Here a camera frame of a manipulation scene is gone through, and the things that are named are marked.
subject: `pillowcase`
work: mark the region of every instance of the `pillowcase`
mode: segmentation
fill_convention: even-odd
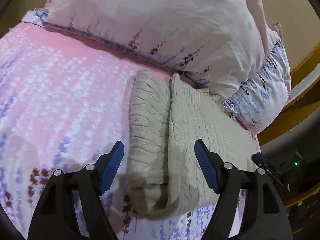
[[[277,42],[261,0],[52,0],[48,9],[48,23],[188,72],[222,99],[259,69]]]
[[[223,105],[233,110],[236,119],[255,136],[279,115],[290,96],[290,90],[289,62],[279,40],[259,71]]]

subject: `pink bed sheet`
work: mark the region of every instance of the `pink bed sheet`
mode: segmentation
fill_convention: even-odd
[[[215,205],[167,220],[138,219],[121,187],[129,103],[140,69],[165,81],[172,76],[106,45],[31,23],[0,40],[0,204],[23,236],[55,169],[77,171],[121,140],[125,157],[101,198],[119,239],[201,238]],[[231,235],[244,202],[242,195]],[[86,234],[80,204],[76,213]]]

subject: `green spot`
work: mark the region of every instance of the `green spot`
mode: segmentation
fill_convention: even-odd
[[[248,28],[249,28],[249,31],[252,31],[252,24],[250,22],[248,22]]]

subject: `black device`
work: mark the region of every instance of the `black device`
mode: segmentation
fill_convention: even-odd
[[[117,141],[109,154],[100,156],[78,172],[56,170],[33,214],[28,240],[117,240],[100,202],[111,186],[123,158],[124,146]],[[291,240],[291,228],[280,197],[262,168],[241,171],[209,152],[201,139],[195,154],[208,186],[220,194],[202,240],[228,239],[240,189],[247,189],[244,217],[237,240]],[[72,191],[78,190],[90,238],[82,236],[76,220]]]

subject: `white pillow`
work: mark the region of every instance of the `white pillow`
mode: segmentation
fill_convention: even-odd
[[[235,111],[236,119],[255,136],[279,115],[290,96],[290,89],[289,62],[280,40],[259,71],[223,105]]]
[[[52,0],[48,23],[112,41],[190,72],[231,97],[276,43],[261,0]]]

